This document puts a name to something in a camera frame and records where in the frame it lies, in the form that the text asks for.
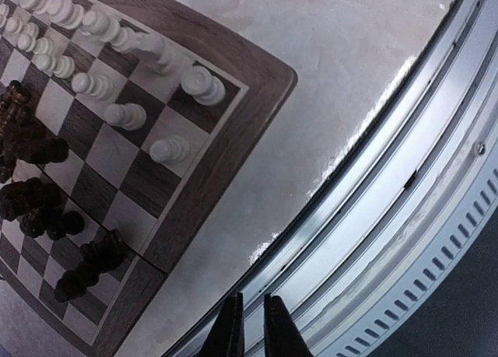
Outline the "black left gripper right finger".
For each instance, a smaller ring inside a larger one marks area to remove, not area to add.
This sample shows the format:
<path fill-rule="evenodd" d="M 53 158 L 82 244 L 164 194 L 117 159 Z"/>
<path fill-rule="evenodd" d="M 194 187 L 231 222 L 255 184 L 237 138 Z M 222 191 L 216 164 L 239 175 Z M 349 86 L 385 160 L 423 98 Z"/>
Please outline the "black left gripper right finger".
<path fill-rule="evenodd" d="M 280 296 L 264 297 L 264 334 L 266 356 L 311 356 Z"/>

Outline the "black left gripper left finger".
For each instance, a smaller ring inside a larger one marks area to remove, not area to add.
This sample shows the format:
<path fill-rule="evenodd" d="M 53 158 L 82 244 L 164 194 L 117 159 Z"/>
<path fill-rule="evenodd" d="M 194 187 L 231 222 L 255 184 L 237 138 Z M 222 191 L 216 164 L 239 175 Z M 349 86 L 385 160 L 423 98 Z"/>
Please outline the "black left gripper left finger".
<path fill-rule="evenodd" d="M 229 296 L 202 346 L 202 356 L 243 356 L 243 294 Z"/>

